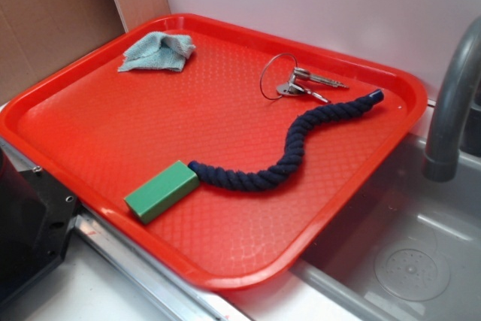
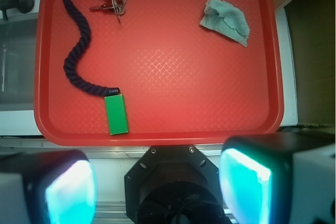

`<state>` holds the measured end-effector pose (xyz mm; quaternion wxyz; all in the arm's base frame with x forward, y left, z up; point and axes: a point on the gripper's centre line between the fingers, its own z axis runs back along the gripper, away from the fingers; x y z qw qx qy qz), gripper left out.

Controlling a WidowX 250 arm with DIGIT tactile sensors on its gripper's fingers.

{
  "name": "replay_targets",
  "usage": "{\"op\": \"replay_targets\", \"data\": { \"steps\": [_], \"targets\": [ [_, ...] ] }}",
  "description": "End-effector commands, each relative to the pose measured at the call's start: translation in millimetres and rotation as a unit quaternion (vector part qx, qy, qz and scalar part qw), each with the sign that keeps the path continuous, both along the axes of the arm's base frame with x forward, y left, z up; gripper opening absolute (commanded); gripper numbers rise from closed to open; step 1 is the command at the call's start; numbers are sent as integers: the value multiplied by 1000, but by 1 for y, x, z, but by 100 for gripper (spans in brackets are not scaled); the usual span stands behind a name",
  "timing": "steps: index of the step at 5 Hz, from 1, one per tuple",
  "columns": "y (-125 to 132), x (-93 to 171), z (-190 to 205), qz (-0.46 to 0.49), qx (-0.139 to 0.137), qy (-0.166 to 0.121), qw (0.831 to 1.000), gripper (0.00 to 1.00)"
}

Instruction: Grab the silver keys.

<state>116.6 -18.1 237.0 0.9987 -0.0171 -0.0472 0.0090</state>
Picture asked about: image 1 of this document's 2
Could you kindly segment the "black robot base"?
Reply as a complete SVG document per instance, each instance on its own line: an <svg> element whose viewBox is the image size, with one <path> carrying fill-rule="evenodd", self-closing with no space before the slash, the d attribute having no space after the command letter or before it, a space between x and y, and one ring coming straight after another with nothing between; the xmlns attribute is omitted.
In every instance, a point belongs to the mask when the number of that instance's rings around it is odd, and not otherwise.
<svg viewBox="0 0 481 321"><path fill-rule="evenodd" d="M1 153L1 308L65 259L77 196L47 171L18 171Z"/></svg>

